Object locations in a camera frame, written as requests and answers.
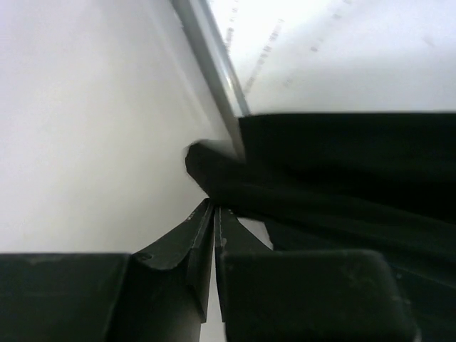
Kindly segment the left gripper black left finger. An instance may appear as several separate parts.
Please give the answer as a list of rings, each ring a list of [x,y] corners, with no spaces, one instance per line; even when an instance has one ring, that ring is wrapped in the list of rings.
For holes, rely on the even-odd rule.
[[[213,204],[134,253],[1,255],[3,341],[198,341]]]

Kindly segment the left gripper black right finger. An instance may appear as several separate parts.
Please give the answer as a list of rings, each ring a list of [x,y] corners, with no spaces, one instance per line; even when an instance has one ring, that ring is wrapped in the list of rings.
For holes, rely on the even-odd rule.
[[[419,341],[408,301],[378,252],[278,252],[225,208],[214,216],[228,341]]]

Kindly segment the black trousers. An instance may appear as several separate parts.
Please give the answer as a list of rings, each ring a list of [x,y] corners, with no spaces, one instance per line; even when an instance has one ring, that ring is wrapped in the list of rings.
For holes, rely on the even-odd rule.
[[[185,167],[217,204],[261,220],[282,251],[374,249],[400,275],[425,341],[455,339],[455,116],[289,113],[239,120]]]

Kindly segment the aluminium side rail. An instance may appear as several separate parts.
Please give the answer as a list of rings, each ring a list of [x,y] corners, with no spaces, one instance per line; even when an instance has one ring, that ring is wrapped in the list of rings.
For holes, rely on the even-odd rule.
[[[237,155],[245,157],[239,119],[251,115],[239,79],[206,1],[173,1],[199,68],[214,98]]]

